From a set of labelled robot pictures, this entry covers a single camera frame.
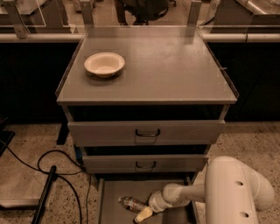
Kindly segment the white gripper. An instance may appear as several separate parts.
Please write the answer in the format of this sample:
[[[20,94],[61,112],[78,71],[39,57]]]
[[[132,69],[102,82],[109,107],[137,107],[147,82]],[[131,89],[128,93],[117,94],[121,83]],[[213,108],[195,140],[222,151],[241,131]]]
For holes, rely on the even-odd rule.
[[[134,218],[135,223],[140,223],[150,218],[154,213],[161,213],[165,209],[170,208],[171,205],[167,203],[160,191],[153,192],[149,198],[149,206],[142,209]]]

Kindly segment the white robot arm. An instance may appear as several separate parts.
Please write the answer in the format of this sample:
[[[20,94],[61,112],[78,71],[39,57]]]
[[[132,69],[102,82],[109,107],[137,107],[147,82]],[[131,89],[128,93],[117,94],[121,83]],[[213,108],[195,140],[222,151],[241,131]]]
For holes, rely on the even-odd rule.
[[[272,184],[262,174],[238,159],[223,156],[208,165],[203,184],[170,183],[154,192],[134,222],[197,201],[206,207],[206,224],[259,224],[256,213],[269,209],[274,199]]]

